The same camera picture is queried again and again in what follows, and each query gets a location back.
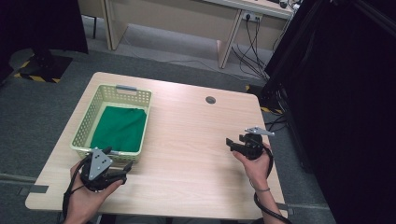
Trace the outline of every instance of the green fabric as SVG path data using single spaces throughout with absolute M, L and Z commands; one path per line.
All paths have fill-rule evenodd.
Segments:
M 93 134 L 91 147 L 113 147 L 112 150 L 137 152 L 145 128 L 143 109 L 107 106 Z

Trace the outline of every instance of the black fabric backdrop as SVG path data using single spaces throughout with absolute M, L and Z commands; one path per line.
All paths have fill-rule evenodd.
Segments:
M 0 81 L 10 56 L 32 47 L 88 53 L 77 0 L 0 1 Z
M 278 63 L 289 44 L 282 39 L 266 71 L 274 79 L 276 69 L 287 72 L 277 82 L 287 92 L 294 128 L 337 223 L 391 223 L 396 37 L 349 3 L 328 3 L 318 28 L 307 30 L 304 58 L 301 52 L 288 58 L 297 63 Z M 375 6 L 395 18 L 396 7 Z

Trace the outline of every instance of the basket handle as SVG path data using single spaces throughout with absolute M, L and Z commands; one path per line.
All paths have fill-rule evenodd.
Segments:
M 119 152 L 119 151 L 111 150 L 111 151 L 108 153 L 108 155 L 119 156 L 119 155 L 120 155 L 120 152 Z
M 122 91 L 137 91 L 136 87 L 124 86 L 124 85 L 116 85 L 117 90 Z

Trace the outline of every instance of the wrist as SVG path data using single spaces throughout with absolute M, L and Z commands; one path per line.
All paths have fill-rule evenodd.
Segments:
M 72 218 L 67 217 L 62 224 L 85 224 L 87 221 L 82 220 L 84 218 Z
M 268 183 L 267 180 L 250 180 L 250 185 L 253 187 L 256 191 L 268 191 Z

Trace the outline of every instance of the wall socket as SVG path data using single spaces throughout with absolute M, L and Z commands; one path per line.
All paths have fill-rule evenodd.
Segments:
M 250 16 L 249 21 L 257 22 L 256 19 L 259 19 L 259 21 L 262 20 L 262 14 L 261 13 L 251 12 L 251 11 L 245 11 L 244 16 L 242 17 L 242 20 L 246 21 L 248 15 Z

